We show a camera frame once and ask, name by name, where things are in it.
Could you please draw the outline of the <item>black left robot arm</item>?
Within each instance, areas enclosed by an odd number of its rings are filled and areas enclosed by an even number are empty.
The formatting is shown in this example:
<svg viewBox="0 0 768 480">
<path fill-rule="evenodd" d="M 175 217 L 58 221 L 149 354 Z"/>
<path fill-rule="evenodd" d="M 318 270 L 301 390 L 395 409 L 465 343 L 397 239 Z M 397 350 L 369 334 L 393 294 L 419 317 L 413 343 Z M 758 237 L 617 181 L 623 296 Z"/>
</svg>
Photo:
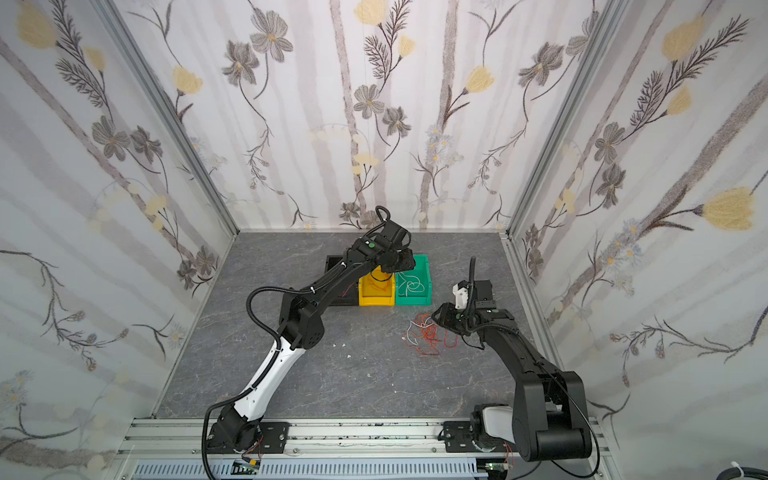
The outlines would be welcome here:
<svg viewBox="0 0 768 480">
<path fill-rule="evenodd" d="M 210 446 L 223 445 L 229 451 L 243 452 L 263 437 L 260 422 L 272 396 L 297 360 L 323 338 L 322 314 L 332 300 L 377 269 L 393 274 L 414 268 L 411 233 L 391 219 L 386 207 L 376 206 L 375 214 L 379 223 L 359 236 L 341 261 L 315 282 L 302 289 L 262 286 L 247 296 L 248 317 L 272 337 L 274 345 L 238 395 L 209 406 L 205 412 L 201 461 L 209 479 L 215 477 L 208 458 Z M 277 329 L 262 322 L 254 312 L 253 300 L 262 293 L 282 295 Z"/>
</svg>

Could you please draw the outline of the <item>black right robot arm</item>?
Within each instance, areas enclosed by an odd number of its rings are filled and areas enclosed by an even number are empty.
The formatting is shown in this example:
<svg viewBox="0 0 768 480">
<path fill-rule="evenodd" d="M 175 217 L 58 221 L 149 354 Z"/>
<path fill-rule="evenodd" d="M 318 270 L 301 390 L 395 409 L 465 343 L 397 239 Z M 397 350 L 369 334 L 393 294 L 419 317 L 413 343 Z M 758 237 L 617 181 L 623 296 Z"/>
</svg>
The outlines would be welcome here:
<svg viewBox="0 0 768 480">
<path fill-rule="evenodd" d="M 511 312 L 497 306 L 492 283 L 475 278 L 475 269 L 472 257 L 468 278 L 453 287 L 454 301 L 442 304 L 430 319 L 462 340 L 477 336 L 478 350 L 493 350 L 512 376 L 513 402 L 478 405 L 467 437 L 448 422 L 438 439 L 449 452 L 464 446 L 493 451 L 501 444 L 527 462 L 548 461 L 571 477 L 597 476 L 602 456 L 581 377 L 561 370 L 536 349 Z"/>
</svg>

